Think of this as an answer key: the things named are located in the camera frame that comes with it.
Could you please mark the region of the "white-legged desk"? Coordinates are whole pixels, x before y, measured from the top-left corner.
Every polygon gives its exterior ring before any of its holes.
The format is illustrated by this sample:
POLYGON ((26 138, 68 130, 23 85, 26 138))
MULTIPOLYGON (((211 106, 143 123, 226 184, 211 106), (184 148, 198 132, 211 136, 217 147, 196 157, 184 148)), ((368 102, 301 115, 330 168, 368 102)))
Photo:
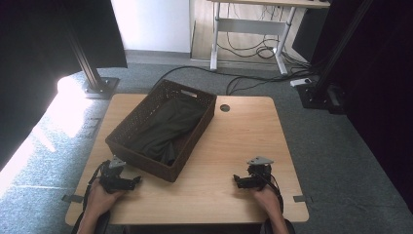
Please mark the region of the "white-legged desk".
POLYGON ((292 25, 295 12, 298 8, 303 9, 328 9, 330 3, 327 0, 208 0, 214 9, 213 18, 213 38, 210 53, 211 70, 217 69, 218 62, 218 34, 220 32, 234 32, 244 34, 257 35, 276 35, 280 37, 278 46, 274 49, 274 57, 276 59, 280 74, 286 76, 288 74, 282 58, 282 49, 292 25), (220 16, 220 6, 225 4, 242 4, 242 5, 260 5, 260 6, 276 6, 287 7, 290 9, 286 21, 267 21, 253 19, 230 19, 220 16))

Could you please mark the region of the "tall black metal stand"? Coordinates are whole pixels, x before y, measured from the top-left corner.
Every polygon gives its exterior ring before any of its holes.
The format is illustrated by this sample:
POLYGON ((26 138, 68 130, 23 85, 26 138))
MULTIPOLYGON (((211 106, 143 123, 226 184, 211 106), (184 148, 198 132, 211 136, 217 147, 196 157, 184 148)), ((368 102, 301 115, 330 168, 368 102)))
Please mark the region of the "tall black metal stand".
POLYGON ((304 108, 340 109, 343 90, 335 83, 337 73, 359 24, 374 0, 331 0, 313 52, 311 65, 316 83, 300 85, 297 92, 304 108))

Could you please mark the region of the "black curtain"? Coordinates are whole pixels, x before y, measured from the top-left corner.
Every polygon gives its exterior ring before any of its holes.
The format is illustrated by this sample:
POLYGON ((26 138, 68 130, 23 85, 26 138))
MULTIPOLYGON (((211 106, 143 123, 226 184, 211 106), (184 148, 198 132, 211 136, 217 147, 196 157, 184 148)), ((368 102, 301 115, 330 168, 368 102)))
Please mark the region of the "black curtain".
POLYGON ((55 98, 58 80, 81 70, 68 26, 91 65, 127 65, 111 0, 0 0, 0 171, 55 98))
POLYGON ((340 61, 344 112, 413 213, 413 0, 374 0, 340 61))

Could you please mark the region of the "person's left hand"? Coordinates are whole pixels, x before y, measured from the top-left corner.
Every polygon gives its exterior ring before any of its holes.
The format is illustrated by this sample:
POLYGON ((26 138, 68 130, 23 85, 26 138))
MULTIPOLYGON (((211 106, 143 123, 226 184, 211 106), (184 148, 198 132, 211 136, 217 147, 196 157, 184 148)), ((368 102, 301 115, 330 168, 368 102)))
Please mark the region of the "person's left hand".
POLYGON ((84 217, 88 219, 99 218, 108 212, 116 201, 125 194, 125 191, 108 193, 100 184, 99 179, 96 179, 92 183, 84 217))

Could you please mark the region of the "white power strip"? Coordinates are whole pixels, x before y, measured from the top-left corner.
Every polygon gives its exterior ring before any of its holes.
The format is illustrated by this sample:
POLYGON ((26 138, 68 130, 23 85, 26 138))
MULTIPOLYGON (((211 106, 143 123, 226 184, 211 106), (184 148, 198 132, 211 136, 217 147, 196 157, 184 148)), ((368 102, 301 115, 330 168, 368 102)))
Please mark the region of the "white power strip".
POLYGON ((302 78, 302 79, 297 79, 297 80, 290 81, 290 86, 295 88, 295 87, 301 86, 301 85, 309 85, 312 82, 313 81, 310 78, 302 78))

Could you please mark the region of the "dark garment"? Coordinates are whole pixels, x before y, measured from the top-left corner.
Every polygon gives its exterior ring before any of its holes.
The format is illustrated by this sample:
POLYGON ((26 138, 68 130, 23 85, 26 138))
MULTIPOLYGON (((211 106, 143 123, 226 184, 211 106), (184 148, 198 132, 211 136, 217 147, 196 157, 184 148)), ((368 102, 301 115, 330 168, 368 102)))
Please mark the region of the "dark garment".
POLYGON ((192 97, 173 98, 163 104, 148 124, 137 131, 127 147, 171 166, 176 159, 172 142, 192 131, 206 110, 192 97))

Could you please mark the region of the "brown woven basket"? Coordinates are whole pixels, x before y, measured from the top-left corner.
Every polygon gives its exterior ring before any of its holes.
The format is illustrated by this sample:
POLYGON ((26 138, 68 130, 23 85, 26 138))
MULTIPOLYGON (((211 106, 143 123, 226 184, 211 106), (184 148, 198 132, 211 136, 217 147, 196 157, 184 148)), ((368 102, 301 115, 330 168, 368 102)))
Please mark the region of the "brown woven basket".
POLYGON ((216 96, 187 87, 170 80, 163 80, 146 96, 131 113, 112 131, 105 142, 111 152, 126 164, 139 168, 146 173, 165 181, 174 182, 184 168, 187 160, 214 116, 216 96), (127 147, 128 142, 151 120, 160 107, 173 98, 193 98, 206 112, 198 125, 187 134, 179 136, 173 142, 176 159, 171 166, 145 157, 127 147))

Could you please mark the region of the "black metal stand with base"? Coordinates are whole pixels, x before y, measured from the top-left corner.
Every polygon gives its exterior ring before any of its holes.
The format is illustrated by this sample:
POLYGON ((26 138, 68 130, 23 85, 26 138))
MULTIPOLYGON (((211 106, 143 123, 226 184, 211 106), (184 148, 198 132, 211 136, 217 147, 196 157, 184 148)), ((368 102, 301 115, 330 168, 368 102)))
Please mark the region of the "black metal stand with base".
POLYGON ((86 81, 82 86, 85 97, 89 99, 111 99, 119 84, 119 79, 113 77, 101 77, 98 74, 97 69, 89 63, 70 20, 66 19, 64 25, 75 58, 86 75, 86 81))

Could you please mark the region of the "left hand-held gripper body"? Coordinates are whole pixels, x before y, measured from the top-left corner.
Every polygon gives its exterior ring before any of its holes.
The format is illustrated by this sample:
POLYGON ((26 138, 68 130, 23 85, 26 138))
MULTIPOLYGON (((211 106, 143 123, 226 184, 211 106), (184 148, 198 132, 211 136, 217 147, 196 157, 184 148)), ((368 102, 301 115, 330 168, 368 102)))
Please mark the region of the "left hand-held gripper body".
POLYGON ((128 179, 121 178, 125 165, 126 163, 116 155, 113 156, 112 160, 107 160, 101 164, 99 183, 106 192, 113 193, 117 190, 124 190, 124 186, 130 183, 128 179))

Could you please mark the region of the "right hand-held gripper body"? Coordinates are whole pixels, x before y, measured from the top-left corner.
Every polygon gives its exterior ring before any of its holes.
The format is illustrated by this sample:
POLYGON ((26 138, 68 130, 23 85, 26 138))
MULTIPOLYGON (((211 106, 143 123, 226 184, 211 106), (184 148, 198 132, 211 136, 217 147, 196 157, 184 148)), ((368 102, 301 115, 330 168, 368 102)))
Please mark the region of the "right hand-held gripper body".
POLYGON ((248 162, 248 182, 247 188, 258 188, 262 190, 266 185, 272 186, 272 167, 273 161, 262 156, 256 156, 248 162))

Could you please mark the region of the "person's right hand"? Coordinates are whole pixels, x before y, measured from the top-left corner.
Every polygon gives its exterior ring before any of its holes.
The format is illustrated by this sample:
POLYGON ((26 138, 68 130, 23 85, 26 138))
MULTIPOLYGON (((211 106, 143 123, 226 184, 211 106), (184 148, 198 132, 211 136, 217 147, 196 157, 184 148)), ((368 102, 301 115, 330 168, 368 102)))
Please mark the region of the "person's right hand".
POLYGON ((271 187, 251 189, 250 193, 271 220, 283 219, 280 201, 271 187))

